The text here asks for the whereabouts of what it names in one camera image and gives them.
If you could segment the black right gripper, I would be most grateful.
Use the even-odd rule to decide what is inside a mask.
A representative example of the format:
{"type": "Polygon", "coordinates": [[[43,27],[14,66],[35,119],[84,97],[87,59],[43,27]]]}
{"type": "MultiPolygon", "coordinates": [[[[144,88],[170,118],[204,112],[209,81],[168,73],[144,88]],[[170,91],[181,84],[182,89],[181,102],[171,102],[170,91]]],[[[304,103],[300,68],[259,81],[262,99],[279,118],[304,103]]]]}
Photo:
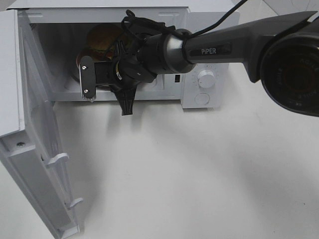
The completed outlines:
{"type": "Polygon", "coordinates": [[[115,43],[110,88],[121,107],[122,116],[133,114],[137,85],[151,83],[155,79],[154,73],[138,59],[138,51],[136,45],[126,48],[123,42],[115,43]]]}

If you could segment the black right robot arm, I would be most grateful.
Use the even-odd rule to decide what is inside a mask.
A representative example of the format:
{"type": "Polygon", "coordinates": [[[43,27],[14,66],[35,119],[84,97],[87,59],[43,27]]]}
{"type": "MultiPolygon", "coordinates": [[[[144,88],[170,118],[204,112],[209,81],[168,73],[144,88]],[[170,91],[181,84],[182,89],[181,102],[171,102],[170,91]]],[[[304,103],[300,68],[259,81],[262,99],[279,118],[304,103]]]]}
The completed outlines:
{"type": "Polygon", "coordinates": [[[191,33],[137,17],[130,10],[121,23],[134,41],[116,41],[113,61],[121,85],[115,91],[123,115],[131,115],[138,83],[160,74],[190,72],[196,64],[241,63],[252,83],[297,114],[319,115],[319,18],[301,11],[225,29],[214,24],[191,33]]]}

